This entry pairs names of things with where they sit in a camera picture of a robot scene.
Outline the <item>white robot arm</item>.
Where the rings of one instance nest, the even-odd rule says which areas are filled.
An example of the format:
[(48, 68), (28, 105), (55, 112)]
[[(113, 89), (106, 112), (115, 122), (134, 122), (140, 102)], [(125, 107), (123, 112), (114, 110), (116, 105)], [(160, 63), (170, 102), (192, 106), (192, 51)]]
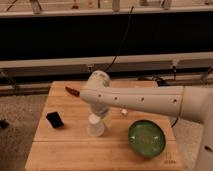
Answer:
[(194, 171), (213, 171), (213, 88), (111, 87), (108, 74), (96, 70), (82, 87), (80, 98), (99, 116), (108, 106), (112, 106), (179, 117), (202, 124), (203, 135)]

